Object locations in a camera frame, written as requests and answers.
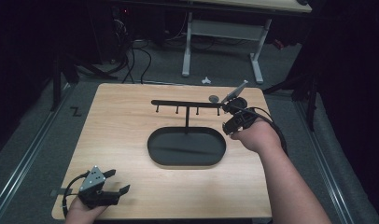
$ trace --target person's right hand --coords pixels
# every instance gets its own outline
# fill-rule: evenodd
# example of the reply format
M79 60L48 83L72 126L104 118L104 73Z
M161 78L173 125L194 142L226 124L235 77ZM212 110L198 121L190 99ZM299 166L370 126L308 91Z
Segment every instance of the person's right hand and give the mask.
M240 140L247 149L260 153L264 149L281 147L279 136L271 125L263 119L247 129L231 134L232 140Z

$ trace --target hand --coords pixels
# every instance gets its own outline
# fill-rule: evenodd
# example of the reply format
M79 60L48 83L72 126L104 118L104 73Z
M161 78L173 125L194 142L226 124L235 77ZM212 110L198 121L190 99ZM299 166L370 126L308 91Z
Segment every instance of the hand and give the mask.
M76 224L90 224L99 217L108 206L98 206L90 209L87 205L83 204L82 201L76 197L70 205L66 224L76 223Z
M276 131L260 118L257 118L249 128L231 134L231 139L240 140L243 146L257 153L264 149L281 147Z

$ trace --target gray carpet floor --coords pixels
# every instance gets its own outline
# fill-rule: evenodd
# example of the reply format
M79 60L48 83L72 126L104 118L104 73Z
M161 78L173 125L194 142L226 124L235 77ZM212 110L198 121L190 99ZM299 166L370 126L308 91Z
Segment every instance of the gray carpet floor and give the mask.
M151 64L144 74L144 83L175 83L183 85L203 85L205 77L211 80L211 86L238 86L244 79L249 88L266 89L286 78L294 62L300 45L276 49L265 45L260 55L260 69L264 83L258 85L253 77L248 53L254 48L253 42L237 43L221 40L211 45L207 42L195 43L192 51L189 77L181 76L184 47L181 41L170 42L158 47L147 42L135 45L151 55ZM134 50L135 64L132 70L133 80L138 82L145 71L149 57L141 50ZM108 70L116 65L99 65ZM121 82L128 70L125 68L115 74ZM52 85L49 84L37 101L21 119L21 125L11 136L0 153L0 194L17 167L26 155L29 147L43 124L54 117L48 131L37 145L39 150L34 159L29 161L29 169L23 171L19 185L7 198L7 206L1 208L0 223L63 223L51 217L51 210L56 200L52 191L58 189L62 182L75 150L77 140L91 107L91 102L100 83L107 82L95 76L81 75L77 85L71 85L65 91L65 100L59 112L51 113ZM345 158L320 98L317 98L315 115L315 132L311 133L303 123L301 108L306 102L292 102L290 91L278 91L266 95L267 104L277 125L282 129L288 142L288 154L305 181L325 207L333 223L379 223L372 205L367 199L361 184ZM74 109L80 116L73 116ZM329 188L329 180L323 175L323 168L315 148L319 147L327 162L333 180L338 186L338 195L344 200L347 211L342 215L341 206L336 204ZM253 223L266 223L269 219L255 218Z

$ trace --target forearm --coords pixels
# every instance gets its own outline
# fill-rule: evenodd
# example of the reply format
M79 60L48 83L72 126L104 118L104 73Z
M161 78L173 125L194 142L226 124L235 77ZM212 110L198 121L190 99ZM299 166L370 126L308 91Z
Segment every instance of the forearm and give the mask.
M281 147L259 152L274 223L330 223L315 194L309 189Z

